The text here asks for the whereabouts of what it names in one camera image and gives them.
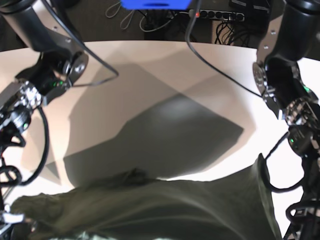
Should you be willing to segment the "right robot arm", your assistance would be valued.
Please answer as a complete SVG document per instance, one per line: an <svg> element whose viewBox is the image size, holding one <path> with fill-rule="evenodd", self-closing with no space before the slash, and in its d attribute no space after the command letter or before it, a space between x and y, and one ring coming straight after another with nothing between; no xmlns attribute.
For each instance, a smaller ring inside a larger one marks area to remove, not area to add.
<svg viewBox="0 0 320 240"><path fill-rule="evenodd" d="M42 156L28 179L1 158L0 173L5 180L0 187L11 192L31 184L44 169L50 132L43 107L75 85L89 57L62 0L3 0L0 15L25 45L39 54L36 63L20 71L0 94L0 150L26 146L23 134L35 111L40 114L44 131Z"/></svg>

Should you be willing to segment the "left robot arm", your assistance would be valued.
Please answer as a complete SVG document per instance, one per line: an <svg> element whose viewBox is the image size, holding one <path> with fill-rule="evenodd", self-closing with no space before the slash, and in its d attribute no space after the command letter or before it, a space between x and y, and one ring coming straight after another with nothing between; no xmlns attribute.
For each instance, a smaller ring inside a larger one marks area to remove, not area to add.
<svg viewBox="0 0 320 240"><path fill-rule="evenodd" d="M301 158L304 173L293 186L277 188L270 183L266 165L261 167L263 183L270 191L303 189L301 200L285 212L290 222L287 240L320 237L320 105L303 83L298 65L311 47L319 21L319 1L286 0L282 13L269 21L252 65L262 99L288 126L282 138Z"/></svg>

